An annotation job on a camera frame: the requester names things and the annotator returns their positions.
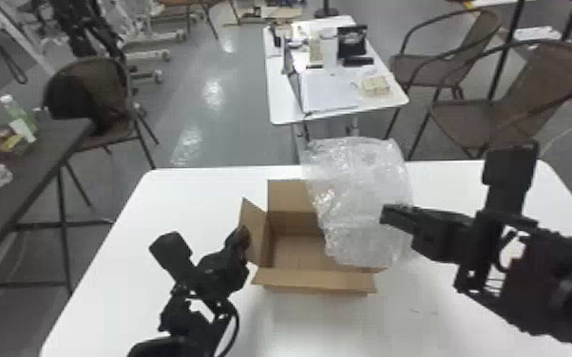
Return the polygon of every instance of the box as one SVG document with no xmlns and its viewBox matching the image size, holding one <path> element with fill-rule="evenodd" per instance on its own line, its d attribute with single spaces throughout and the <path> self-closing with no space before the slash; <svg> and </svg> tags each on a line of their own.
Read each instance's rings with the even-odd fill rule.
<svg viewBox="0 0 572 357">
<path fill-rule="evenodd" d="M 269 180 L 268 210 L 241 204 L 239 224 L 251 234 L 252 284 L 279 291 L 376 292 L 377 269 L 340 265 L 324 253 L 324 235 L 301 180 Z"/>
</svg>

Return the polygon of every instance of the black bag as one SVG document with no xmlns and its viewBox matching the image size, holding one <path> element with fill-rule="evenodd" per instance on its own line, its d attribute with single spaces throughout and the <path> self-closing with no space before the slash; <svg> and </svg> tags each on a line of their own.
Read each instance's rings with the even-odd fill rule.
<svg viewBox="0 0 572 357">
<path fill-rule="evenodd" d="M 54 120 L 89 118 L 95 124 L 91 136 L 103 135 L 117 120 L 124 117 L 114 108 L 99 105 L 84 83 L 74 75 L 57 74 L 49 85 L 44 106 Z"/>
</svg>

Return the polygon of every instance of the white table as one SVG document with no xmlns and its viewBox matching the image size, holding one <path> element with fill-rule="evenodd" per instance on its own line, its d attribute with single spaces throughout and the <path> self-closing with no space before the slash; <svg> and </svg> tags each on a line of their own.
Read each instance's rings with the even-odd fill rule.
<svg viewBox="0 0 572 357">
<path fill-rule="evenodd" d="M 408 164 L 415 203 L 472 215 L 482 207 L 481 161 Z M 148 252 L 177 230 L 193 260 L 219 250 L 238 223 L 242 197 L 265 208 L 266 179 L 299 178 L 298 166 L 164 169 L 146 174 L 68 301 L 43 357 L 124 357 L 160 336 L 172 278 Z M 524 213 L 572 235 L 572 195 L 544 162 Z M 251 276 L 257 269 L 249 264 Z M 241 330 L 229 356 L 572 356 L 550 337 L 520 333 L 451 286 L 456 269 L 419 258 L 375 277 L 368 297 L 266 291 L 247 284 L 231 300 Z"/>
<path fill-rule="evenodd" d="M 294 38 L 302 37 L 299 34 L 298 28 L 301 28 L 304 33 L 308 34 L 311 28 L 330 28 L 354 25 L 354 20 L 351 16 L 337 16 L 327 19 L 301 21 L 293 23 Z M 283 68 L 283 59 L 277 48 L 273 44 L 273 36 L 268 28 L 263 30 L 264 38 L 264 57 L 266 60 L 266 81 L 268 85 L 268 107 L 270 111 L 271 123 L 275 125 L 292 124 L 304 121 L 304 114 L 299 107 L 295 98 L 295 94 L 291 89 L 286 76 L 281 74 Z M 394 108 L 406 104 L 408 96 L 401 89 L 399 83 L 394 80 L 394 76 L 388 70 L 386 64 L 379 58 L 379 55 L 374 51 L 371 43 L 367 41 L 366 45 L 367 56 L 374 59 L 373 66 L 364 66 L 358 68 L 342 68 L 351 76 L 359 76 L 364 72 L 376 73 L 377 75 L 385 76 L 391 86 L 391 91 L 388 95 L 379 97 L 366 97 L 361 96 L 361 103 L 359 106 L 349 109 L 331 110 L 325 112 L 314 113 L 307 117 L 305 121 L 317 121 L 322 119 L 337 118 L 346 115 L 356 117 L 359 113 L 368 112 L 376 109 Z M 308 52 L 299 50 L 293 51 L 295 66 L 299 71 L 306 68 L 308 61 Z"/>
</svg>

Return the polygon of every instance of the stand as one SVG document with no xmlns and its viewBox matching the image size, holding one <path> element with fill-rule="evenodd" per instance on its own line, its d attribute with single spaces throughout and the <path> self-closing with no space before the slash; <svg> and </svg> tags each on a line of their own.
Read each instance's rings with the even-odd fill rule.
<svg viewBox="0 0 572 357">
<path fill-rule="evenodd" d="M 339 10 L 331 8 L 331 1 L 324 0 L 324 7 L 315 11 L 315 18 L 322 19 L 324 17 L 339 16 Z"/>
</svg>

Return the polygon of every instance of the box flap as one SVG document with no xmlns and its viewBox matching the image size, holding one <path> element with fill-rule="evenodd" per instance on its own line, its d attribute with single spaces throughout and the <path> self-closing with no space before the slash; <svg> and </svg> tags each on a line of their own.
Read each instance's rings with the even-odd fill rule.
<svg viewBox="0 0 572 357">
<path fill-rule="evenodd" d="M 374 293 L 377 289 L 368 272 L 304 271 L 260 268 L 253 284 L 270 288 L 307 291 Z"/>
<path fill-rule="evenodd" d="M 268 244 L 267 232 L 264 230 L 266 224 L 266 213 L 244 198 L 239 212 L 239 225 L 245 226 L 251 233 L 251 245 L 246 251 L 246 257 L 260 267 L 270 264 L 267 261 L 270 256 L 266 256 L 268 250 L 264 249 L 264 245 Z"/>
<path fill-rule="evenodd" d="M 306 185 L 300 179 L 268 181 L 268 212 L 314 213 Z"/>
</svg>

